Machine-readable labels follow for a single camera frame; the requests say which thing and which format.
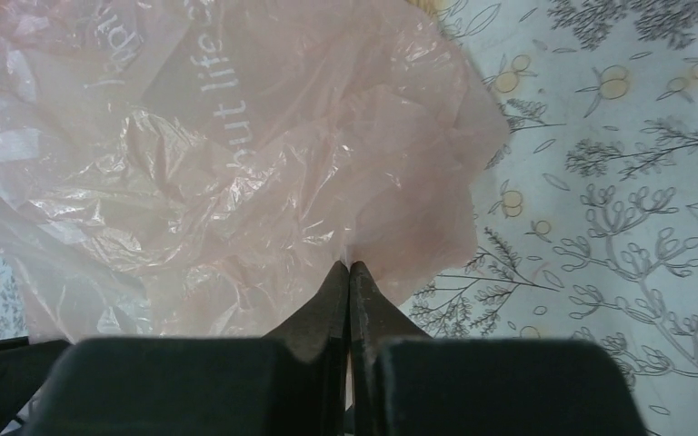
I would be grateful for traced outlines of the pink plastic trash bag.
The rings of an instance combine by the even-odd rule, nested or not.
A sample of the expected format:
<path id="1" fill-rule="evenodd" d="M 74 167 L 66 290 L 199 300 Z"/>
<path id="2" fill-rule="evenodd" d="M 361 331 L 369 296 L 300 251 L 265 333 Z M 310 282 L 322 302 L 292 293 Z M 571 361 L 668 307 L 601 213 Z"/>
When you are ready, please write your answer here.
<path id="1" fill-rule="evenodd" d="M 336 261 L 474 254 L 508 125 L 404 1 L 0 1 L 0 255 L 35 340 L 247 336 Z"/>

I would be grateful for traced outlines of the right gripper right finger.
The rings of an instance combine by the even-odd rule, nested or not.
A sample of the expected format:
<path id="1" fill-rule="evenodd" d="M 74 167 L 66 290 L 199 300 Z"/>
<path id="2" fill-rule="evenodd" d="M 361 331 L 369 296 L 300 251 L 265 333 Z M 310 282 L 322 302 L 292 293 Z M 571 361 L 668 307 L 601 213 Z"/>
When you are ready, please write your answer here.
<path id="1" fill-rule="evenodd" d="M 353 263 L 349 274 L 349 321 L 354 433 L 384 433 L 384 379 L 377 363 L 382 346 L 397 338 L 429 335 L 380 291 L 367 265 Z"/>

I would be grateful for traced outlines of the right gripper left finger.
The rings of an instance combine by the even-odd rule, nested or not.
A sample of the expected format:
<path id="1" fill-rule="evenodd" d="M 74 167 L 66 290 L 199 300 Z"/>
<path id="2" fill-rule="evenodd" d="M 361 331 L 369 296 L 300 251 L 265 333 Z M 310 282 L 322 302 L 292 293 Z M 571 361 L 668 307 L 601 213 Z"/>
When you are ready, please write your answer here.
<path id="1" fill-rule="evenodd" d="M 274 378 L 275 435 L 341 435 L 349 349 L 349 270 L 333 264 L 314 297 L 267 333 L 283 351 Z"/>

